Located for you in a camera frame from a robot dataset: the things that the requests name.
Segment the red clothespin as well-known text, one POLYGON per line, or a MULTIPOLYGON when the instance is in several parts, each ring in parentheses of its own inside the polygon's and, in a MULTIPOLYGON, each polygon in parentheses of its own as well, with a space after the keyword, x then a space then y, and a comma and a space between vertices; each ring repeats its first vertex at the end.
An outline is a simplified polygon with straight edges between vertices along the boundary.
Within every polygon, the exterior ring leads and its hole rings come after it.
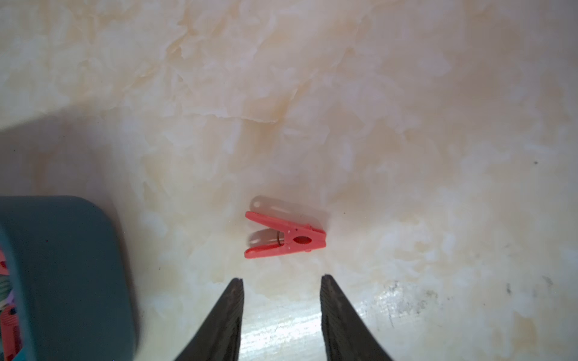
POLYGON ((247 211, 245 217, 265 227, 250 236, 246 259, 308 253, 327 246, 327 233, 309 224, 298 224, 252 211, 247 211))

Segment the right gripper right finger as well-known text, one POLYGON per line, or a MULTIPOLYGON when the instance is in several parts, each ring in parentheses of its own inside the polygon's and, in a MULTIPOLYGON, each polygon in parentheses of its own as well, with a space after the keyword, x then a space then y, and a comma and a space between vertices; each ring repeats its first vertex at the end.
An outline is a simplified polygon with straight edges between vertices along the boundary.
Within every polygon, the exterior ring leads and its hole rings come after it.
POLYGON ((392 361, 331 275, 322 277, 320 303, 328 360, 392 361))

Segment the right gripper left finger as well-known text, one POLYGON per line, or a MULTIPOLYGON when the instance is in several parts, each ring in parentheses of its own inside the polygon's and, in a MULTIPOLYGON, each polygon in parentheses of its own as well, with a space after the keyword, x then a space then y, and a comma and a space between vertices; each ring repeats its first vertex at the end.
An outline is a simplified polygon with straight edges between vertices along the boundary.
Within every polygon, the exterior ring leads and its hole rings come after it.
POLYGON ((245 293, 233 278, 176 360, 238 360, 245 293))

